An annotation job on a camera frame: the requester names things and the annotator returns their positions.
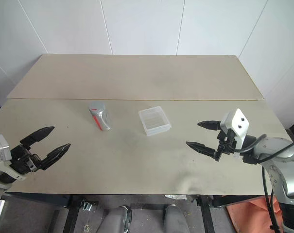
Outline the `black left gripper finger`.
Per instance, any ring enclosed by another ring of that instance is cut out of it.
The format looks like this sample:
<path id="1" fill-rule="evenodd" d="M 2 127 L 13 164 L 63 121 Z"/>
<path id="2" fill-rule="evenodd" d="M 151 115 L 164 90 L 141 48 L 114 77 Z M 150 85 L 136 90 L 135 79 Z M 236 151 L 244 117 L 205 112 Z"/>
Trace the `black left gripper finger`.
<path id="1" fill-rule="evenodd" d="M 40 169 L 46 170 L 60 160 L 61 157 L 69 150 L 70 146 L 71 144 L 67 143 L 51 151 L 47 157 L 41 161 Z"/>
<path id="2" fill-rule="evenodd" d="M 54 130 L 54 128 L 55 128 L 54 126 L 41 128 L 33 132 L 32 134 L 28 135 L 24 139 L 20 140 L 20 143 L 24 148 L 29 150 L 32 144 L 39 142 L 45 137 L 47 137 Z"/>

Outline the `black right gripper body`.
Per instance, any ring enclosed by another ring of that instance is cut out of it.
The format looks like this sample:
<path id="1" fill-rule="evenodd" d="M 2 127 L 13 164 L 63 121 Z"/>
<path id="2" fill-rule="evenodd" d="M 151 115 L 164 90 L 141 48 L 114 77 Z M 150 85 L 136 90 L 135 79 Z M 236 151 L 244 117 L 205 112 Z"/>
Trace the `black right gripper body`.
<path id="1" fill-rule="evenodd" d="M 227 133 L 220 130 L 217 139 L 219 140 L 219 145 L 217 148 L 217 155 L 234 153 L 233 143 L 235 141 L 235 133 L 232 129 L 228 129 Z"/>

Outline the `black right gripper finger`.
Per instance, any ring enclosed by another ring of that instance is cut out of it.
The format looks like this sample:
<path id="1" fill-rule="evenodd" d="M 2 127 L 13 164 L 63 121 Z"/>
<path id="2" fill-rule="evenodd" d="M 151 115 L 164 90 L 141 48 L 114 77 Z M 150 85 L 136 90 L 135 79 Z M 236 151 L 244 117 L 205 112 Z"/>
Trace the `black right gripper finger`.
<path id="1" fill-rule="evenodd" d="M 213 130 L 213 131 L 220 131 L 221 130 L 220 124 L 221 124 L 220 121 L 215 121 L 215 120 L 206 120 L 206 121 L 201 121 L 197 123 L 198 126 L 208 130 Z"/>
<path id="2" fill-rule="evenodd" d="M 190 142 L 187 141 L 186 144 L 193 149 L 194 151 L 196 151 L 197 153 L 206 155 L 208 157 L 213 158 L 215 161 L 219 161 L 220 157 L 218 155 L 216 155 L 216 150 L 206 147 L 204 144 L 198 143 L 198 142 Z"/>

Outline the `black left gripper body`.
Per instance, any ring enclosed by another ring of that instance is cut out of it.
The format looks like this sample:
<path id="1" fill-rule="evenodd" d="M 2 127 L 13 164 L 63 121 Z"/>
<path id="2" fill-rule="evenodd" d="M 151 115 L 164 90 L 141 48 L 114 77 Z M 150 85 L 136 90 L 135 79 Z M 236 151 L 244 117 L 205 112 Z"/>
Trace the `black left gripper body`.
<path id="1" fill-rule="evenodd" d="M 12 159 L 10 167 L 20 174 L 27 174 L 43 169 L 42 160 L 35 153 L 30 152 L 31 146 L 19 144 L 10 150 Z"/>

